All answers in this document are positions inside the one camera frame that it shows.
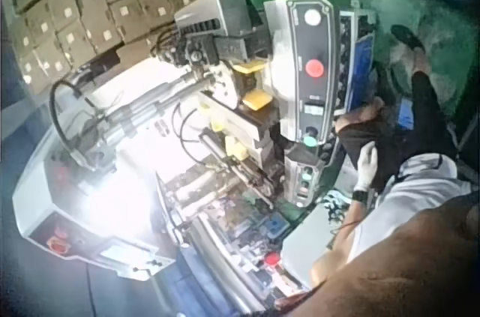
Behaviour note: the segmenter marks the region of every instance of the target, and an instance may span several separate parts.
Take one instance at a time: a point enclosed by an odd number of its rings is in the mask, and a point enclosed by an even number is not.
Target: white button
[[[105,41],[108,41],[112,38],[112,32],[110,32],[110,30],[106,30],[103,32],[103,38],[105,39]]]
[[[310,10],[305,12],[304,17],[305,22],[310,26],[317,26],[322,21],[322,15],[320,15],[320,12],[318,12],[314,8],[311,8]]]
[[[128,7],[127,6],[120,7],[120,14],[122,16],[127,16],[128,15]]]
[[[63,13],[64,13],[65,17],[68,18],[68,17],[72,16],[72,9],[67,7],[63,10]]]
[[[68,34],[67,35],[67,42],[68,43],[73,43],[75,41],[75,37],[73,35],[74,34]]]

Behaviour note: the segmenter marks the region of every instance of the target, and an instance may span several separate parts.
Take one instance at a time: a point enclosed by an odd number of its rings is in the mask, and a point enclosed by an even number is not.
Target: shoe
[[[390,29],[391,34],[401,43],[407,45],[411,50],[419,47],[425,52],[423,43],[413,34],[412,30],[403,25],[393,25]]]

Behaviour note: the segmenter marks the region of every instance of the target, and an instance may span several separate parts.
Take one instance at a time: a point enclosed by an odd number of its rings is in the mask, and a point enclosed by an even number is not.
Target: black watch strap
[[[352,200],[363,203],[364,205],[368,202],[368,192],[365,191],[353,191]]]

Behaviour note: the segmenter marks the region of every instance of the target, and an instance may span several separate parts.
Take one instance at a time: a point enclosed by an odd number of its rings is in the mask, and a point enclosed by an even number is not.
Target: black cable
[[[175,134],[175,136],[177,136],[179,139],[183,139],[183,138],[180,137],[180,134],[177,132],[177,129],[175,127],[175,114],[177,112],[180,112],[180,104],[181,103],[179,102],[175,105],[175,108],[173,109],[173,112],[172,112],[171,122],[172,122],[172,130],[173,130],[173,133]],[[196,140],[196,139],[183,139],[183,142],[199,142],[199,141]]]
[[[197,109],[194,109],[192,110],[191,112],[188,113],[188,115],[185,116],[185,118],[183,119],[181,125],[180,125],[180,133],[179,133],[179,138],[180,138],[180,144],[181,144],[181,148],[183,149],[183,151],[185,151],[185,153],[187,154],[187,156],[189,156],[189,158],[191,158],[194,162],[202,165],[202,166],[205,166],[207,167],[207,164],[203,161],[200,161],[198,160],[197,158],[195,158],[194,156],[192,156],[192,154],[190,152],[188,152],[187,148],[185,147],[185,141],[183,140],[183,129],[188,121],[188,119],[196,112],[198,111]]]
[[[86,273],[87,273],[87,289],[88,289],[88,299],[90,300],[90,307],[91,309],[91,314],[93,317],[97,317],[97,307],[95,307],[95,302],[93,301],[93,293],[92,293],[92,280],[90,278],[90,268],[89,264],[85,263],[86,266]]]
[[[76,86],[72,85],[71,83],[69,83],[67,81],[64,81],[63,79],[60,79],[59,81],[55,82],[52,85],[52,88],[50,89],[50,94],[49,94],[50,95],[49,96],[49,109],[50,109],[50,117],[52,119],[53,126],[54,126],[58,136],[60,137],[60,140],[61,140],[61,143],[63,144],[63,146],[67,149],[67,151],[72,152],[74,150],[74,148],[71,146],[70,140],[66,137],[62,127],[60,126],[59,115],[57,113],[55,93],[57,91],[57,88],[60,85],[65,85],[65,86],[71,88],[77,98],[78,97],[83,97],[83,93]],[[93,108],[94,111],[98,111],[98,108],[96,107],[96,105],[93,102],[90,101],[90,99],[88,99],[87,97],[84,97],[84,98],[85,98],[85,102],[91,108]]]

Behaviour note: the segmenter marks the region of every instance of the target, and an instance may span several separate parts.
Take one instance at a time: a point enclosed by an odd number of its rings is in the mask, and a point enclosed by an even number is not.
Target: sticker
[[[110,32],[110,30],[106,30],[103,32],[103,38],[105,39],[105,41],[108,41],[109,39],[112,38],[112,32]]]
[[[75,37],[73,36],[74,34],[68,34],[67,35],[67,42],[72,43],[75,41]]]
[[[65,17],[68,18],[68,17],[72,16],[72,9],[67,7],[63,10],[63,13],[64,13]]]
[[[120,14],[122,16],[127,16],[128,15],[128,7],[127,6],[120,7]]]

